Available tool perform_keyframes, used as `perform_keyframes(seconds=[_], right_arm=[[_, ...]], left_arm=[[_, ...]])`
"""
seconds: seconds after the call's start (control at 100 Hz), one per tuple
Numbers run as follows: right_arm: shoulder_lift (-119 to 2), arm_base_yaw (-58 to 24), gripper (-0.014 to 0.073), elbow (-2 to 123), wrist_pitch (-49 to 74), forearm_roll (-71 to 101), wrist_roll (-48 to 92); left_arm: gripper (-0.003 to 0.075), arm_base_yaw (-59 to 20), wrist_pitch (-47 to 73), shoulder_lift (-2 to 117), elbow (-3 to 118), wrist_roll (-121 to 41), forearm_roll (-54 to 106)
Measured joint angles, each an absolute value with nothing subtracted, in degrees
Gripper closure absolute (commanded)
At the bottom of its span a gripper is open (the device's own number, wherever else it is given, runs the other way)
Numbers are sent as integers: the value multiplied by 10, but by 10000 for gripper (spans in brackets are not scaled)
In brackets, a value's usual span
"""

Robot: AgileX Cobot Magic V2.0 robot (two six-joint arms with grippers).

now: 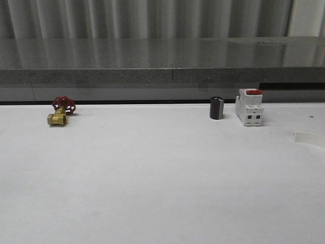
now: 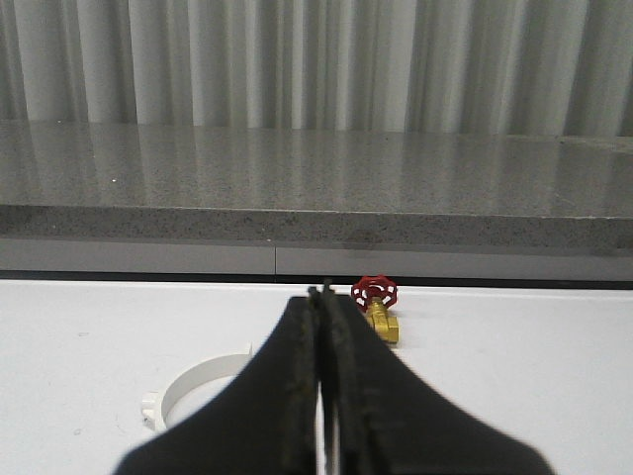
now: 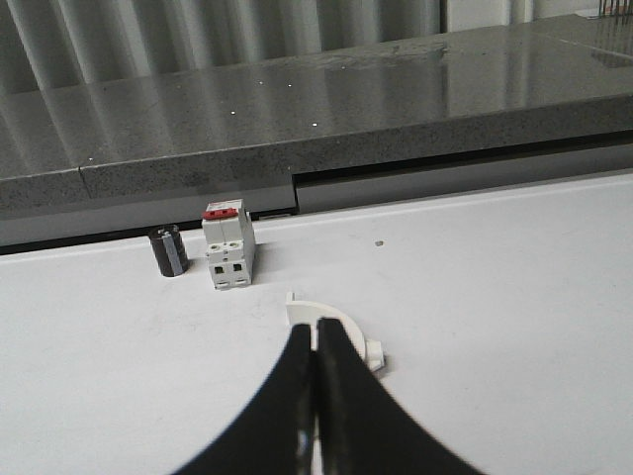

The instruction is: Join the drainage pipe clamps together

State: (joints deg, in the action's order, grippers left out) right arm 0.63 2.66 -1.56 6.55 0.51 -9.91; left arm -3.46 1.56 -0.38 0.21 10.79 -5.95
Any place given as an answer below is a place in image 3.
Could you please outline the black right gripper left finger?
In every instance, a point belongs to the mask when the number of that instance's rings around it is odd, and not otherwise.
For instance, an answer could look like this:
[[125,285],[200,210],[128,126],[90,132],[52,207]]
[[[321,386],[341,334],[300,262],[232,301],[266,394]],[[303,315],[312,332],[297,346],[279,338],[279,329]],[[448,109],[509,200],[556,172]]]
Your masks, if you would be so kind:
[[235,420],[179,474],[310,474],[315,360],[308,325],[292,327],[267,379]]

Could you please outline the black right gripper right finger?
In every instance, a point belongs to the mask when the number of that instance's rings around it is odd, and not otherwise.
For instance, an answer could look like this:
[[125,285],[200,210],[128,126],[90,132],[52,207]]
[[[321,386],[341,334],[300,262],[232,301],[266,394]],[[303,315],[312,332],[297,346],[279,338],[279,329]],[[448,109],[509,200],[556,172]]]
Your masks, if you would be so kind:
[[317,323],[317,415],[326,474],[478,474],[419,426],[362,361],[338,320]]

